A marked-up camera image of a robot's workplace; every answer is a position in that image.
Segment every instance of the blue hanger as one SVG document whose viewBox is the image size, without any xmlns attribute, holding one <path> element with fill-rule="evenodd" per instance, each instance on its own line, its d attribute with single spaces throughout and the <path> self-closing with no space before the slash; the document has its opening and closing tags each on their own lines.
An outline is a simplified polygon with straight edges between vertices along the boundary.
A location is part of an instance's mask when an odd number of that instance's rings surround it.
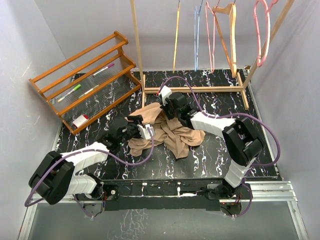
<svg viewBox="0 0 320 240">
<path fill-rule="evenodd" d="M 200 24 L 200 12 L 202 8 L 202 3 L 204 0 L 201 1 L 199 11 L 197 11 L 197 6 L 195 6 L 194 10 L 194 70 L 198 70 L 198 53 L 199 53 L 199 24 Z M 196 34 L 196 16 L 198 15 L 198 28 Z"/>
</svg>

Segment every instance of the wooden hanger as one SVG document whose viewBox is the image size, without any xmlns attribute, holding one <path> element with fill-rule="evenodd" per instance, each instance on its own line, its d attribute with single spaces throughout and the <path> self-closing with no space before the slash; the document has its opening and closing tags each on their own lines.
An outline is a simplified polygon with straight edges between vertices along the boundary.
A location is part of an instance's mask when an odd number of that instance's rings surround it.
<svg viewBox="0 0 320 240">
<path fill-rule="evenodd" d="M 237 56 L 236 56 L 236 34 L 235 34 L 235 29 L 236 29 L 236 4 L 234 3 L 229 3 L 226 7 L 213 7 L 212 8 L 213 12 L 216 13 L 221 13 L 221 14 L 227 14 L 229 16 L 229 26 L 230 26 L 230 50 L 231 50 L 231 59 L 229 60 L 229 66 L 232 72 L 232 77 L 235 78 L 237 75 Z"/>
</svg>

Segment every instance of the beige cloth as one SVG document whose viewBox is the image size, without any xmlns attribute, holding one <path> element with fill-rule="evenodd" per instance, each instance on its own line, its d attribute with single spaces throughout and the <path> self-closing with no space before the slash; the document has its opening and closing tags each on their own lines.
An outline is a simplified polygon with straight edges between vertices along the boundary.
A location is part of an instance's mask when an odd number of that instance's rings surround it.
<svg viewBox="0 0 320 240">
<path fill-rule="evenodd" d="M 154 145 L 165 143 L 176 159 L 187 157 L 189 146 L 199 146 L 206 135 L 204 131 L 182 126 L 177 118 L 169 120 L 158 102 L 138 109 L 131 115 L 142 115 L 143 123 L 150 124 L 154 128 Z M 151 148 L 152 143 L 151 140 L 132 138 L 128 145 L 131 148 L 130 154 L 137 157 L 142 154 L 143 149 Z"/>
</svg>

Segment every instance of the pen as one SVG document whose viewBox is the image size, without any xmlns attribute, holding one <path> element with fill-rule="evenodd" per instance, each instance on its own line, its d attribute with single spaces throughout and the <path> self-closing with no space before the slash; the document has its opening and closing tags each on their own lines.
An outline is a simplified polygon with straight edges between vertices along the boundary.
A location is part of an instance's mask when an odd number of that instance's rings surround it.
<svg viewBox="0 0 320 240">
<path fill-rule="evenodd" d="M 92 76 L 94 77 L 94 76 L 97 75 L 98 73 L 101 73 L 102 71 L 104 71 L 104 70 L 106 70 L 106 69 L 108 69 L 108 68 L 111 68 L 111 67 L 113 67 L 114 65 L 115 65 L 114 63 L 111 63 L 109 66 L 106 66 L 106 67 L 100 69 L 99 71 L 95 72 L 94 74 L 92 74 Z"/>
<path fill-rule="evenodd" d="M 90 90 L 86 91 L 84 94 L 82 94 L 81 96 L 78 97 L 78 99 L 82 98 L 84 95 L 90 93 L 93 89 L 99 87 L 99 84 L 98 85 L 95 85 L 93 88 L 91 88 Z"/>
<path fill-rule="evenodd" d="M 73 92 L 75 92 L 77 89 L 79 89 L 81 87 L 81 84 L 78 84 L 77 86 L 75 86 L 70 92 L 68 92 L 66 95 L 64 95 L 63 97 L 61 97 L 59 100 L 58 100 L 58 103 L 60 103 L 63 99 L 66 98 L 66 96 L 72 94 Z"/>
</svg>

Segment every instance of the clothes hanger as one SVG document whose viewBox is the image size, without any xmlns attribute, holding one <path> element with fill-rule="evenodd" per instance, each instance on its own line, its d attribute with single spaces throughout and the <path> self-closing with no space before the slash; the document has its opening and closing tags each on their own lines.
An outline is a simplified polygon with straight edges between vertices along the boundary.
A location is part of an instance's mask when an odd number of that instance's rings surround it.
<svg viewBox="0 0 320 240">
<path fill-rule="evenodd" d="M 198 54 L 199 54 L 199 24 L 200 24 L 200 12 L 204 0 L 201 1 L 199 11 L 197 11 L 197 6 L 194 10 L 194 71 L 198 70 Z M 198 16 L 198 28 L 196 33 L 196 16 Z"/>
<path fill-rule="evenodd" d="M 229 27 L 230 27 L 230 50 L 231 50 L 231 60 L 230 60 L 230 69 L 232 77 L 235 78 L 237 75 L 237 56 L 236 56 L 236 1 L 229 3 L 226 7 L 216 7 L 212 8 L 212 12 L 227 14 L 229 16 Z"/>
<path fill-rule="evenodd" d="M 261 67 L 268 56 L 268 51 L 269 51 L 269 44 L 270 44 L 270 11 L 272 7 L 278 2 L 279 0 L 272 0 L 270 7 L 268 7 L 268 4 L 266 0 L 257 0 L 255 2 L 254 8 L 253 8 L 253 18 L 255 22 L 255 28 L 256 28 L 256 37 L 258 41 L 258 57 L 256 61 L 257 67 Z M 263 57 L 261 56 L 261 38 L 260 38 L 260 29 L 259 29 L 259 23 L 258 23 L 258 16 L 257 16 L 257 5 L 258 3 L 261 3 L 264 7 L 264 13 L 265 13 L 265 18 L 266 18 L 266 40 L 265 40 L 265 48 L 264 48 L 264 55 Z"/>
<path fill-rule="evenodd" d="M 220 3 L 220 0 L 218 1 L 217 5 L 215 6 L 215 9 L 218 8 L 218 5 Z M 212 15 L 213 15 L 213 42 L 212 42 L 212 52 L 210 48 L 210 34 L 209 34 L 209 24 L 208 24 L 208 13 L 207 9 L 210 9 Z M 206 32 L 208 34 L 208 47 L 209 47 L 209 56 L 210 56 L 210 70 L 211 73 L 215 70 L 215 38 L 216 38 L 216 12 L 211 9 L 209 6 L 209 2 L 205 3 L 205 19 L 206 19 Z"/>
<path fill-rule="evenodd" d="M 175 30 L 175 44 L 174 44 L 174 55 L 173 55 L 173 72 L 175 72 L 175 68 L 176 68 L 178 31 L 179 31 L 179 18 L 180 18 L 180 0 L 179 0 L 179 2 L 178 2 L 178 10 L 177 10 L 177 13 L 176 13 L 176 30 Z"/>
</svg>

